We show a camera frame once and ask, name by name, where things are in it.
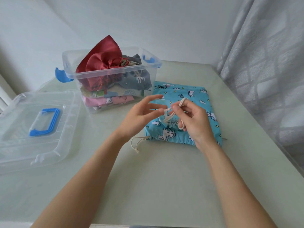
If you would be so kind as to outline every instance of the white table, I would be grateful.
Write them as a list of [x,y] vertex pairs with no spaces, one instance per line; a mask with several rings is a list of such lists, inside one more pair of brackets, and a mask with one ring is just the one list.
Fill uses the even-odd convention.
[[[219,121],[224,150],[279,227],[304,227],[304,179],[208,65],[164,62],[158,81],[204,86]],[[41,91],[75,83],[52,80]],[[0,221],[33,222],[121,123],[133,104],[88,116],[84,107],[63,161],[0,176]],[[110,174],[97,224],[225,227],[204,156],[193,146],[144,141],[123,146]]]

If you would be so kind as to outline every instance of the right hand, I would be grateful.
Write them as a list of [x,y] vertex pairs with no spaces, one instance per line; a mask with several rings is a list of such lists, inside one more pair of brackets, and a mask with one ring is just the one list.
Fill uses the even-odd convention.
[[199,107],[189,99],[185,99],[182,107],[178,106],[179,101],[171,105],[170,114],[175,114],[184,122],[184,131],[188,131],[190,137],[194,140],[199,149],[206,149],[210,145],[217,144],[213,136],[209,118],[205,109]]

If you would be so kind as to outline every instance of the blue handle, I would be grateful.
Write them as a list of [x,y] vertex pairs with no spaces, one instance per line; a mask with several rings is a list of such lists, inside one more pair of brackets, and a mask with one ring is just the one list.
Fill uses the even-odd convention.
[[48,109],[43,109],[41,112],[42,112],[42,114],[44,112],[55,112],[55,113],[54,113],[54,116],[51,120],[49,128],[47,130],[36,130],[36,129],[31,130],[30,133],[29,133],[30,136],[39,136],[39,135],[44,135],[44,134],[51,133],[53,131],[54,127],[55,127],[56,121],[57,121],[58,116],[60,114],[60,109],[58,109],[58,108],[48,108]]

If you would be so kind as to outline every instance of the pink fabric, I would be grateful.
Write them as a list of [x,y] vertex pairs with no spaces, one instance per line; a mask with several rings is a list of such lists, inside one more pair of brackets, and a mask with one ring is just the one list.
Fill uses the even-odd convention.
[[132,95],[126,95],[126,96],[115,96],[115,97],[100,97],[100,98],[87,98],[85,96],[83,97],[83,101],[85,102],[85,105],[87,107],[94,107],[98,105],[104,105],[104,104],[120,104],[120,103],[126,103],[128,101],[134,100]]

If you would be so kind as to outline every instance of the red fabric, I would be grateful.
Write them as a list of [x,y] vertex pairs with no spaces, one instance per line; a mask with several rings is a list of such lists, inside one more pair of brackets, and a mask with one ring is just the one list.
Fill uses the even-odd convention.
[[[108,35],[86,55],[76,69],[76,73],[94,70],[105,70],[120,67],[122,54],[114,39]],[[122,74],[112,74],[98,77],[79,79],[80,83],[89,91],[104,89],[113,83],[121,80]]]

